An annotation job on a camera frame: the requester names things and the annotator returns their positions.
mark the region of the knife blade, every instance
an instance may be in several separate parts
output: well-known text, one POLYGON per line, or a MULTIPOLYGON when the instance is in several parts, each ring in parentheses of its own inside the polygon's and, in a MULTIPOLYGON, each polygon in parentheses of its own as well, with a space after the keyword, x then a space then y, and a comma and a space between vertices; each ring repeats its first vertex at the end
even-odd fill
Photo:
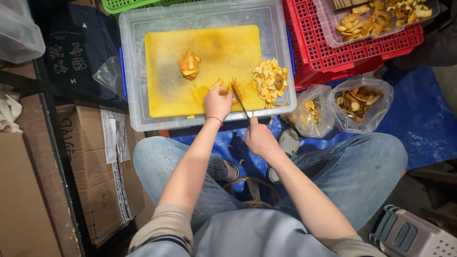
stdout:
POLYGON ((238 92, 236 91, 235 86, 233 85, 233 82, 232 82, 232 91, 233 91, 233 94, 235 94, 236 100, 238 100, 238 103, 241 105, 241 109, 243 109, 243 112, 244 112, 244 115, 246 116, 246 119, 249 120, 248 113, 246 112, 246 109, 244 108, 244 105, 241 102, 241 99, 240 99, 240 97, 238 95, 238 92))

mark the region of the yellow cutting board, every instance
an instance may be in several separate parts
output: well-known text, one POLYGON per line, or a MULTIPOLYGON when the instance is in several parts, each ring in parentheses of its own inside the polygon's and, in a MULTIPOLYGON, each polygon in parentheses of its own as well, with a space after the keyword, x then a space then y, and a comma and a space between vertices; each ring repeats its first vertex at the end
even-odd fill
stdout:
MULTIPOLYGON (((256 25, 152 32, 144 36, 148 71, 149 115, 153 118, 204 114, 203 97, 218 78, 230 88, 232 76, 241 89, 246 110, 265 107, 252 88, 252 70, 261 62, 256 25), (181 75, 178 59, 187 50, 202 62, 193 80, 181 75)), ((239 104, 232 112, 241 111, 239 104)))

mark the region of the plastic box lid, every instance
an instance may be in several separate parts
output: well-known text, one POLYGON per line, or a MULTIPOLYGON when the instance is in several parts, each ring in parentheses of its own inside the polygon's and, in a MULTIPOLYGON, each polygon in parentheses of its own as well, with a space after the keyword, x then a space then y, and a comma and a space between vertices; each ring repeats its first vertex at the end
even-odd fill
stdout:
POLYGON ((0 59, 18 64, 36 59, 44 51, 43 37, 27 0, 0 0, 0 59))
MULTIPOLYGON (((122 12, 119 17, 130 121, 136 131, 186 128, 204 123, 204 115, 151 118, 148 106, 148 83, 144 35, 192 29, 257 25, 262 59, 277 58, 289 70, 288 87, 278 97, 273 109, 248 111, 250 117, 267 117, 288 113, 297 106, 286 24, 280 0, 206 0, 169 7, 152 7, 122 12)), ((230 113, 225 121, 244 119, 242 112, 230 113)))
MULTIPOLYGON (((344 42, 343 39, 347 36, 341 34, 340 31, 336 29, 336 26, 341 25, 341 20, 344 18, 346 13, 351 12, 351 9, 333 12, 332 7, 330 5, 330 0, 313 0, 313 3, 316 6, 317 16, 319 17, 320 25, 322 27, 322 32, 324 33, 325 40, 327 41, 327 44, 333 48, 355 43, 361 40, 365 40, 367 38, 376 39, 388 35, 393 35, 404 30, 405 27, 409 27, 414 24, 422 23, 429 19, 435 18, 440 13, 440 3, 438 3, 438 0, 428 0, 428 7, 432 9, 432 14, 430 17, 395 28, 395 22, 397 21, 397 18, 391 16, 390 27, 392 28, 392 30, 388 32, 382 32, 379 35, 367 35, 358 39, 344 42)), ((374 8, 371 8, 369 13, 362 14, 359 20, 361 21, 367 19, 373 13, 373 10, 374 8)))

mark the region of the red string bracelet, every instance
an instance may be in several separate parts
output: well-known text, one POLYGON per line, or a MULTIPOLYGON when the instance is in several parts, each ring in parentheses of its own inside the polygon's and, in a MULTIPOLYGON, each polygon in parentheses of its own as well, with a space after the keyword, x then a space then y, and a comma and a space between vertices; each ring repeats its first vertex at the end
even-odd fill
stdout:
POLYGON ((220 121, 221 122, 221 127, 224 125, 224 123, 222 123, 222 120, 220 120, 219 118, 216 118, 214 116, 208 116, 208 117, 205 118, 205 120, 208 119, 208 118, 215 118, 216 120, 220 121))

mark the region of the red plastic crate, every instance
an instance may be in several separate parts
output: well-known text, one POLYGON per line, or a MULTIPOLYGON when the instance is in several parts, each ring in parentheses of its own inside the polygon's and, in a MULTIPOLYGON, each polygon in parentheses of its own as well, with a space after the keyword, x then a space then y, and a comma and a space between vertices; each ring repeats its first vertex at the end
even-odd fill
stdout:
POLYGON ((283 0, 282 4, 297 91, 376 70, 392 58, 409 54, 424 41, 422 25, 417 24, 393 35, 332 48, 325 41, 313 0, 283 0))

